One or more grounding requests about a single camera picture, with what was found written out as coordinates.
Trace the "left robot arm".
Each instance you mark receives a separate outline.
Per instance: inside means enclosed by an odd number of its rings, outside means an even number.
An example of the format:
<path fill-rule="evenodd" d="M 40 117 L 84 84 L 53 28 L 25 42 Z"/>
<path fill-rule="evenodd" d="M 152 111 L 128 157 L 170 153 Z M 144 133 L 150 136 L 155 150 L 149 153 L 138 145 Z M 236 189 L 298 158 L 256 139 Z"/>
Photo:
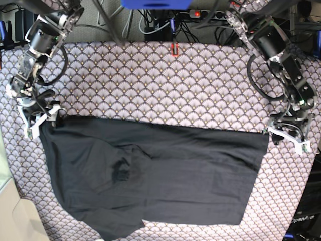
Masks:
<path fill-rule="evenodd" d="M 303 143 L 316 105 L 316 90 L 303 78 L 299 62 L 288 50 L 289 37 L 272 16 L 242 14 L 240 8 L 225 11 L 225 18 L 239 39 L 253 52 L 247 64 L 247 75 L 254 89 L 269 102 L 284 101 L 285 110 L 270 117 L 268 131 L 275 144 L 284 138 Z M 251 67 L 256 57 L 262 57 L 271 74 L 283 85 L 283 95 L 272 97 L 254 81 Z"/>

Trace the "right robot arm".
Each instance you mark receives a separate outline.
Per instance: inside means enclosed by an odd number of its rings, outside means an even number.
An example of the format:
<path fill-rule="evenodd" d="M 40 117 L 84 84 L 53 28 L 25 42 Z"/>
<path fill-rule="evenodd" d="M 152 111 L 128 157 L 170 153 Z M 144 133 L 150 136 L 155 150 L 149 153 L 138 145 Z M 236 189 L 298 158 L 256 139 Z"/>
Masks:
<path fill-rule="evenodd" d="M 60 9 L 49 7 L 43 1 L 16 1 L 16 4 L 37 14 L 37 18 L 25 34 L 28 48 L 19 57 L 17 73 L 6 86 L 7 95 L 18 102 L 18 110 L 25 126 L 30 128 L 36 118 L 51 117 L 51 108 L 45 99 L 52 97 L 52 90 L 38 94 L 35 86 L 48 86 L 57 79 L 45 82 L 40 73 L 48 58 L 58 50 L 65 53 L 63 43 L 72 32 L 84 12 L 80 1 L 59 2 Z"/>

